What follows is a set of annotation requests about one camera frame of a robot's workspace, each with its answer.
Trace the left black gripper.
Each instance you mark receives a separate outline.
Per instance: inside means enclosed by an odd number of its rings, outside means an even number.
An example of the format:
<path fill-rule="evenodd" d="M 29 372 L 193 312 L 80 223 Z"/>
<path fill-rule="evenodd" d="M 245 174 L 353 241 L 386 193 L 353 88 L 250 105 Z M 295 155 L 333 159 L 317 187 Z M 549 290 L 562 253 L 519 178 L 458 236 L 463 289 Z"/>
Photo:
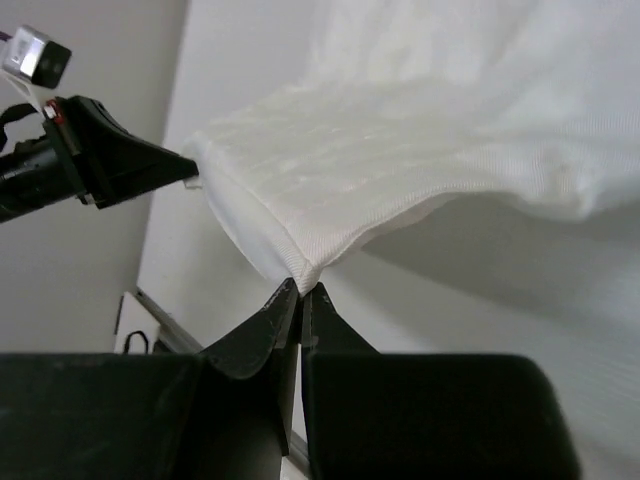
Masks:
<path fill-rule="evenodd" d="M 44 105 L 44 135 L 1 157 L 1 221 L 72 197 L 109 208 L 199 174 L 193 160 L 124 129 L 84 96 Z"/>

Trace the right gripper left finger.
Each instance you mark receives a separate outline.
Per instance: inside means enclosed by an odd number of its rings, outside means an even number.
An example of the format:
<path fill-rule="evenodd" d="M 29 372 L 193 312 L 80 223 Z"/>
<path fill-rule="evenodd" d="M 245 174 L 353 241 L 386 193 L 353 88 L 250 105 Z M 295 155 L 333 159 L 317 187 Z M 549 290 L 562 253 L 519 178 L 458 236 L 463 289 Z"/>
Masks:
<path fill-rule="evenodd" d="M 5 354 L 5 479 L 276 479 L 289 451 L 298 291 L 189 354 Z"/>

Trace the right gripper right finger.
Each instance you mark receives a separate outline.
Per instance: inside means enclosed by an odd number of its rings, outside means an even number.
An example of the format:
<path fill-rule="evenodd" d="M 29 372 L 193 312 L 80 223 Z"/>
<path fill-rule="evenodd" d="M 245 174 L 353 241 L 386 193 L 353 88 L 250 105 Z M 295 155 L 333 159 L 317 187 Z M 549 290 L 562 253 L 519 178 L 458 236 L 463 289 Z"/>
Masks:
<path fill-rule="evenodd" d="M 578 479 L 554 388 L 512 354 L 392 354 L 302 299 L 302 399 L 316 479 Z"/>

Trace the white skirt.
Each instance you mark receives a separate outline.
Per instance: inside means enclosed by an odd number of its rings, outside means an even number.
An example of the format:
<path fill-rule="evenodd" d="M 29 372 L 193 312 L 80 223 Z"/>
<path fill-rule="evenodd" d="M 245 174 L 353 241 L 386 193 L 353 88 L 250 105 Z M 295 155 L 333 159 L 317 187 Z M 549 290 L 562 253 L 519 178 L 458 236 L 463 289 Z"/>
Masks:
<path fill-rule="evenodd" d="M 264 277 L 491 194 L 576 221 L 639 196 L 635 1 L 332 1 L 303 77 L 184 153 Z"/>

